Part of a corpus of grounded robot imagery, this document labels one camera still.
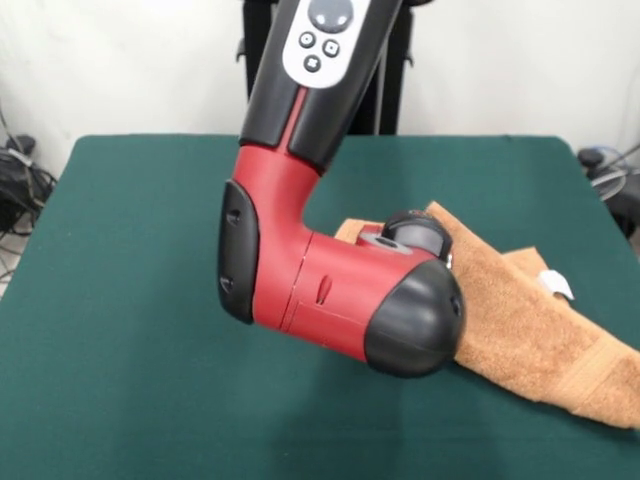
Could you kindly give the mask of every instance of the folded towel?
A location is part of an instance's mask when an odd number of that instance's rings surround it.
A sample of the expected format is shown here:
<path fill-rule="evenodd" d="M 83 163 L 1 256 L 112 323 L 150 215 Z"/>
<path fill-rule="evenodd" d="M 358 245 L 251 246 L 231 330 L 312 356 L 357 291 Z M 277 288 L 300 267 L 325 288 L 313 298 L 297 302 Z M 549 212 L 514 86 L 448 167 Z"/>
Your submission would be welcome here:
<path fill-rule="evenodd" d="M 640 428 L 640 352 L 554 296 L 535 248 L 501 255 L 437 203 L 427 208 L 454 240 L 453 273 L 465 296 L 467 328 L 456 362 L 534 402 L 619 428 Z M 336 238 L 355 243 L 349 219 Z"/>

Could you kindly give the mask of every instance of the white control panel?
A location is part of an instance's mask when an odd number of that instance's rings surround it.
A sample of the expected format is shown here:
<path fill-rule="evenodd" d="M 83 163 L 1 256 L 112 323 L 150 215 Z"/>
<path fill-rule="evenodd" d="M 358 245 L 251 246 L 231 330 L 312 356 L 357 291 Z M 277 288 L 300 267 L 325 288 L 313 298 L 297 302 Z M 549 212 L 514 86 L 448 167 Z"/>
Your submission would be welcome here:
<path fill-rule="evenodd" d="M 330 88 L 340 83 L 349 69 L 371 2 L 300 0 L 282 53 L 287 74 L 308 88 Z"/>

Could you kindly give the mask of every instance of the green tablecloth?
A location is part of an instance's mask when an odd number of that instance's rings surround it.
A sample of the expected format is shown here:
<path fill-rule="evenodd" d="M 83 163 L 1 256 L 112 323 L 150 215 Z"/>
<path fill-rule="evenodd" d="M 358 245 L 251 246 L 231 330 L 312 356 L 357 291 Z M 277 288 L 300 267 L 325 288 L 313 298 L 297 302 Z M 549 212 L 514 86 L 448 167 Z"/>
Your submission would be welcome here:
<path fill-rule="evenodd" d="M 77 144 L 0 304 L 0 478 L 640 478 L 637 433 L 457 366 L 396 380 L 228 318 L 216 241 L 236 150 Z M 306 216 L 333 233 L 432 199 L 500 250 L 537 246 L 578 310 L 640 348 L 638 262 L 557 139 L 350 138 Z"/>

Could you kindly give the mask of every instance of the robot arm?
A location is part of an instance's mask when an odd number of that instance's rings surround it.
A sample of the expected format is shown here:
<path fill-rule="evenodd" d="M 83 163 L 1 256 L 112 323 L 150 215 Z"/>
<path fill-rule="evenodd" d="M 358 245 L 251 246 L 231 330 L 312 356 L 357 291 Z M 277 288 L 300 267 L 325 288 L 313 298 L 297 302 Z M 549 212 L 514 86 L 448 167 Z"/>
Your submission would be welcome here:
<path fill-rule="evenodd" d="M 446 232 L 407 212 L 350 245 L 303 223 L 401 4 L 280 1 L 226 184 L 218 275 L 238 320 L 419 377 L 453 358 L 464 329 Z"/>

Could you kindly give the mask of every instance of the white wall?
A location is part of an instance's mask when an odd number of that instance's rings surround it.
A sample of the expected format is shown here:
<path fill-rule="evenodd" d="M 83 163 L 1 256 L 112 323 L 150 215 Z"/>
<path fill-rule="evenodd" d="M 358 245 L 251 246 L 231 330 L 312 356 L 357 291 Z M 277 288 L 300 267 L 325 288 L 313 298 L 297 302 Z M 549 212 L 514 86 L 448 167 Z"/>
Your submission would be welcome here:
<path fill-rule="evenodd" d="M 416 16 L 401 133 L 640 141 L 638 0 L 436 0 Z M 235 134 L 241 37 L 240 0 L 0 0 L 0 98 L 55 173 L 85 134 Z"/>

